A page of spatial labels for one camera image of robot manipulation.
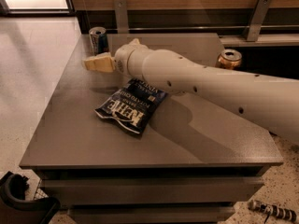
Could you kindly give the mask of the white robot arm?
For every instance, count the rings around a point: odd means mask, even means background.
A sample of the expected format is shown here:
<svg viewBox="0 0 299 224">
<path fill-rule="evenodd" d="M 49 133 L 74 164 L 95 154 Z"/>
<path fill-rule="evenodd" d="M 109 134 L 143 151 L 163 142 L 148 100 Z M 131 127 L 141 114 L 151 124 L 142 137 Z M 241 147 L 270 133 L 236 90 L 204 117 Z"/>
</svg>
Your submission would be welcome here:
<svg viewBox="0 0 299 224">
<path fill-rule="evenodd" d="M 299 142 L 299 81 L 194 63 L 168 49 L 149 49 L 132 40 L 114 55 L 83 60 L 91 71 L 121 74 L 168 92 L 198 95 L 266 130 Z"/>
</svg>

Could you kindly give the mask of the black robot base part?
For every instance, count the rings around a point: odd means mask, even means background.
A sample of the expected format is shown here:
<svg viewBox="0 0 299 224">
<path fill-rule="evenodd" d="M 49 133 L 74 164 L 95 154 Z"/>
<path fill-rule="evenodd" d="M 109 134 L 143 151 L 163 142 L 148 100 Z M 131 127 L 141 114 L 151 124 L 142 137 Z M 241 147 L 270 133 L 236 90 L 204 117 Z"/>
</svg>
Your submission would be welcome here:
<svg viewBox="0 0 299 224">
<path fill-rule="evenodd" d="M 26 200 L 27 180 L 10 171 L 0 179 L 0 224 L 49 224 L 59 211 L 56 198 Z"/>
</svg>

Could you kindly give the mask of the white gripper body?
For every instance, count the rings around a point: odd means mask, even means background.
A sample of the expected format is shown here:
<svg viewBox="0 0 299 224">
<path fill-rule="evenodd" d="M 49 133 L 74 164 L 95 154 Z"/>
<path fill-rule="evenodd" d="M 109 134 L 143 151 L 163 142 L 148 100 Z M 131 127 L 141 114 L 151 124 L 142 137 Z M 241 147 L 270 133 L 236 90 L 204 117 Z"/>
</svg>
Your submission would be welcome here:
<svg viewBox="0 0 299 224">
<path fill-rule="evenodd" d="M 142 63 L 149 55 L 149 48 L 134 38 L 117 49 L 114 64 L 119 72 L 128 77 L 142 77 Z"/>
</svg>

